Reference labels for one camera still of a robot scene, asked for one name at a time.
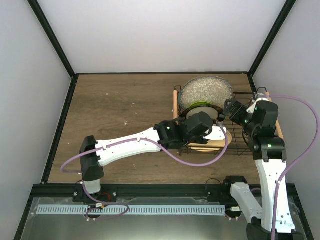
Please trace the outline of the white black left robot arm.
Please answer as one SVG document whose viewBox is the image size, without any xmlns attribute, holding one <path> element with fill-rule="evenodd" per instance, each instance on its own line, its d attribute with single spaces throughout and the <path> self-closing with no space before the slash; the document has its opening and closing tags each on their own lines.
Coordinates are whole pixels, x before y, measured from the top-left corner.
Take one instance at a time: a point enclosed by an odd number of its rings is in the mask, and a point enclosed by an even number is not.
<svg viewBox="0 0 320 240">
<path fill-rule="evenodd" d="M 115 161 L 145 153 L 179 150 L 190 143 L 206 144 L 213 131 L 214 121 L 205 112 L 189 118 L 165 120 L 137 134 L 109 140 L 96 140 L 93 135 L 84 138 L 79 152 L 84 195 L 97 202 L 102 196 L 101 179 L 104 166 Z"/>
</svg>

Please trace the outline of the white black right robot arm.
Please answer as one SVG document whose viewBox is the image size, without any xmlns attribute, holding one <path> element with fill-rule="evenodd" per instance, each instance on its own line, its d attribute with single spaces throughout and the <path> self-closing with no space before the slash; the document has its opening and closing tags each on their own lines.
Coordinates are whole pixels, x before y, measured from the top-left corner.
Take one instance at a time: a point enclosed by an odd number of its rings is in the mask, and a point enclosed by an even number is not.
<svg viewBox="0 0 320 240">
<path fill-rule="evenodd" d="M 236 99 L 226 100 L 224 115 L 242 127 L 248 137 L 260 179 L 262 203 L 258 203 L 248 184 L 232 181 L 222 188 L 223 198 L 236 200 L 247 221 L 249 240 L 302 240 L 289 207 L 286 180 L 280 178 L 287 167 L 285 142 L 276 134 L 278 106 L 266 98 L 250 107 Z"/>
</svg>

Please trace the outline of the orange plate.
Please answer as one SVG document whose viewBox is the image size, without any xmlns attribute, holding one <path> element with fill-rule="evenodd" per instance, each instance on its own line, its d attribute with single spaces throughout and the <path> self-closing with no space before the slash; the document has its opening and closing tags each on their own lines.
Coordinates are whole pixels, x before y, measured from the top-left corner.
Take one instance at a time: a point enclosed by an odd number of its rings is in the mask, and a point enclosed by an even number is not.
<svg viewBox="0 0 320 240">
<path fill-rule="evenodd" d="M 187 148 L 201 153 L 218 152 L 226 145 L 225 139 L 209 140 L 206 144 L 190 143 Z"/>
</svg>

